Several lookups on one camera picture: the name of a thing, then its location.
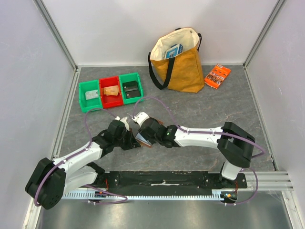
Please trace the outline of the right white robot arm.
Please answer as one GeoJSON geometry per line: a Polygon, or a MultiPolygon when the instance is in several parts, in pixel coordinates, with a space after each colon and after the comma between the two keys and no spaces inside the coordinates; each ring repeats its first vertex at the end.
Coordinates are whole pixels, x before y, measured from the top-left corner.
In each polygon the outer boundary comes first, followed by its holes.
{"type": "Polygon", "coordinates": [[[240,170],[250,166],[255,138],[232,122],[225,122],[221,127],[200,129],[163,126],[149,116],[133,120],[140,126],[138,134],[150,145],[159,143],[166,148],[201,146],[218,149],[226,159],[218,176],[222,187],[233,185],[240,170]]]}

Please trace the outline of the brown leather card holder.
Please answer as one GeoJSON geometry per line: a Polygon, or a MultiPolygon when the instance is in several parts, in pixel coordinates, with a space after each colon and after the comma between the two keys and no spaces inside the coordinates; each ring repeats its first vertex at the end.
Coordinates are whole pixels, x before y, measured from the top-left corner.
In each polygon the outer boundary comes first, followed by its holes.
{"type": "Polygon", "coordinates": [[[145,142],[144,142],[144,139],[137,133],[136,135],[136,139],[139,140],[140,142],[142,142],[143,144],[147,145],[145,142]]]}

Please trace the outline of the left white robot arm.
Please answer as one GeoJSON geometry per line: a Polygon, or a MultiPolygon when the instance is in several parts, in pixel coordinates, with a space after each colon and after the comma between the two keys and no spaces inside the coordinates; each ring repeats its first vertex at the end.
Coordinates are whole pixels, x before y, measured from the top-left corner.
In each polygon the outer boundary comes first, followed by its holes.
{"type": "Polygon", "coordinates": [[[66,156],[54,160],[45,157],[40,160],[25,191],[34,199],[35,206],[51,209],[63,195],[74,189],[90,184],[101,187],[105,181],[105,171],[95,161],[116,147],[122,150],[139,147],[129,128],[127,117],[116,117],[106,130],[66,156]]]}

